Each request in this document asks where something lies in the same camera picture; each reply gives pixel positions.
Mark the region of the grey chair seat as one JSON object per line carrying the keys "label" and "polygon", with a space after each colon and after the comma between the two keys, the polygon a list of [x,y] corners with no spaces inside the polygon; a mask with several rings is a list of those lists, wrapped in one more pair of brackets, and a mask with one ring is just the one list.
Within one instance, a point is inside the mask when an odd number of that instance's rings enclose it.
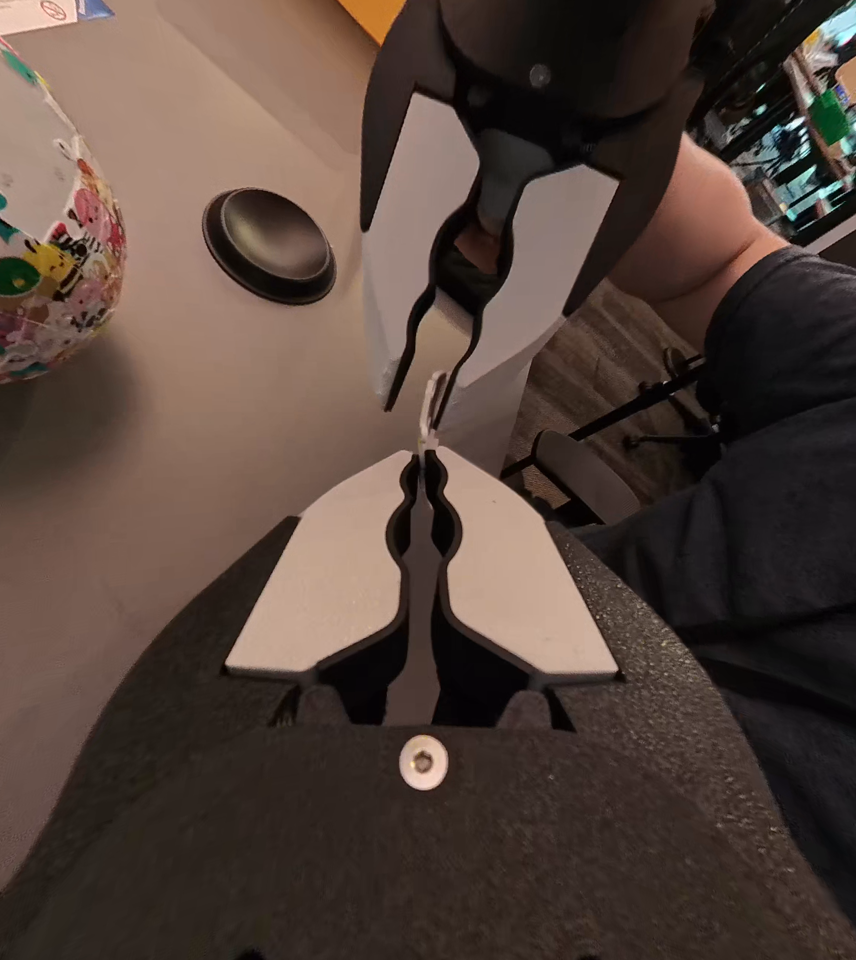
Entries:
{"label": "grey chair seat", "polygon": [[556,511],[566,522],[614,525],[642,510],[630,486],[582,441],[554,430],[542,430],[530,453],[506,465],[501,478],[508,481],[527,470],[538,471],[567,498]]}

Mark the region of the colourful cartoon puzzle ball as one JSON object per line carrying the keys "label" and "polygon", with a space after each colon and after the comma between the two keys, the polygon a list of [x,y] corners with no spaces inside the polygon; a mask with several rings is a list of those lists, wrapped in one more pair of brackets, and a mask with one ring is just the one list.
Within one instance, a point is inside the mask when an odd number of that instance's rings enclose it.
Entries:
{"label": "colourful cartoon puzzle ball", "polygon": [[77,354],[122,293],[126,235],[50,86],[0,36],[0,386]]}

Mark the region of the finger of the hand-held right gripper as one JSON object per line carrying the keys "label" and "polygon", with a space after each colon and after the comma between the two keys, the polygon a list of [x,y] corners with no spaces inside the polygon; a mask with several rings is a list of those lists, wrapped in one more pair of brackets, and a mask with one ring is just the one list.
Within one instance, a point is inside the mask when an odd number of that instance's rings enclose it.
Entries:
{"label": "finger of the hand-held right gripper", "polygon": [[414,92],[371,223],[362,232],[362,303],[369,377],[384,412],[397,402],[417,329],[436,292],[437,248],[480,171],[454,108]]}
{"label": "finger of the hand-held right gripper", "polygon": [[506,278],[483,307],[438,409],[436,436],[485,472],[500,472],[530,364],[565,321],[619,181],[565,169],[525,184],[510,223]]}

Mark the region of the cluttered background shelves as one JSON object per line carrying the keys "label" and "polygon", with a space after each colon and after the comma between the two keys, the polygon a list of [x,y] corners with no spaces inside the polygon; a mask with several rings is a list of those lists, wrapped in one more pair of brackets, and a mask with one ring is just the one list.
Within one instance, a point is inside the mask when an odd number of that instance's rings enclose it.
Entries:
{"label": "cluttered background shelves", "polygon": [[856,214],[856,1],[717,2],[693,140],[800,246]]}

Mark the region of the person's dark blue shirt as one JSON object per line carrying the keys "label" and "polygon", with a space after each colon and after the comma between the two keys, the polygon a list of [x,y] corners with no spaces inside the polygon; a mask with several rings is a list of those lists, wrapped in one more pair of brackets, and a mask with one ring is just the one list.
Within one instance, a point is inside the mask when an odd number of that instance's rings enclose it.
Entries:
{"label": "person's dark blue shirt", "polygon": [[576,536],[721,690],[856,929],[856,270],[768,255],[722,300],[704,355],[722,458]]}

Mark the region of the curved puzzle piece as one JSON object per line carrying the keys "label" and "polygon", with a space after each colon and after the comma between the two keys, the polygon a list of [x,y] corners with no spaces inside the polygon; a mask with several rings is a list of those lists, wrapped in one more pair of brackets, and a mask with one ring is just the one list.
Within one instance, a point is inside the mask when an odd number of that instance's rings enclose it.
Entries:
{"label": "curved puzzle piece", "polygon": [[417,455],[421,462],[424,462],[428,451],[438,447],[438,411],[444,400],[448,377],[446,370],[438,370],[425,387],[418,419]]}

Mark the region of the black round desk grommet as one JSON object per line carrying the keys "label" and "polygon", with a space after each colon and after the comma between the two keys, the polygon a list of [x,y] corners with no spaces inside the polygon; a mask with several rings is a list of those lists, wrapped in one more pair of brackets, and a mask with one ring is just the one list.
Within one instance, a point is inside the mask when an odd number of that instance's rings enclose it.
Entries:
{"label": "black round desk grommet", "polygon": [[337,280],[333,249],[314,219],[275,192],[245,187],[207,204],[202,236],[220,270],[245,291],[284,306],[307,306]]}

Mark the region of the black chair base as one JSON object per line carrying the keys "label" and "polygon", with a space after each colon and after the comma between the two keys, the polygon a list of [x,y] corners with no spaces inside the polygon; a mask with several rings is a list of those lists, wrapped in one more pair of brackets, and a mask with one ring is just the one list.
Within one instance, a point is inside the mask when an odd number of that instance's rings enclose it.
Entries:
{"label": "black chair base", "polygon": [[664,350],[667,379],[657,382],[642,381],[638,385],[637,396],[622,404],[612,412],[604,414],[588,424],[576,428],[567,437],[576,442],[584,442],[604,430],[621,425],[639,414],[650,411],[663,403],[670,404],[683,421],[684,431],[680,434],[636,434],[622,438],[622,447],[633,452],[642,446],[673,447],[681,452],[704,453],[710,457],[722,455],[723,444],[719,419],[713,415],[697,416],[685,407],[678,395],[689,388],[695,388],[704,366],[701,354],[687,356],[678,348]]}

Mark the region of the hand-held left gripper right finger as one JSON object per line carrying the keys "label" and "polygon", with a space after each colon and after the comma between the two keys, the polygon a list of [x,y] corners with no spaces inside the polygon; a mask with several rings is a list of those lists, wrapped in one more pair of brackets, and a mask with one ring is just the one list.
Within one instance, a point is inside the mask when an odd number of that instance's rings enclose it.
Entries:
{"label": "hand-held left gripper right finger", "polygon": [[446,447],[426,450],[425,483],[454,630],[536,687],[613,681],[619,666],[540,513]]}

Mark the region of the cartoon printed puzzle box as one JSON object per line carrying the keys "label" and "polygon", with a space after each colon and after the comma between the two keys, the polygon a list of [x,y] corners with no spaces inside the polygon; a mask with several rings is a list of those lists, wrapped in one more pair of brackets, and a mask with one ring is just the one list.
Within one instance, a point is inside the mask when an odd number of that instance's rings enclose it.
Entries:
{"label": "cartoon printed puzzle box", "polygon": [[0,37],[113,16],[104,1],[0,1]]}

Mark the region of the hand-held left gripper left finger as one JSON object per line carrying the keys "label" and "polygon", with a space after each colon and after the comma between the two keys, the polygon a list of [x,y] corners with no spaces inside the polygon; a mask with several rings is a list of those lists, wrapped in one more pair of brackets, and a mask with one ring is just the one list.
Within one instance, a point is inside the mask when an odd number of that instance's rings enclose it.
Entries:
{"label": "hand-held left gripper left finger", "polygon": [[305,679],[395,622],[402,570],[388,527],[418,466],[415,454],[396,452],[302,512],[225,660],[228,673]]}

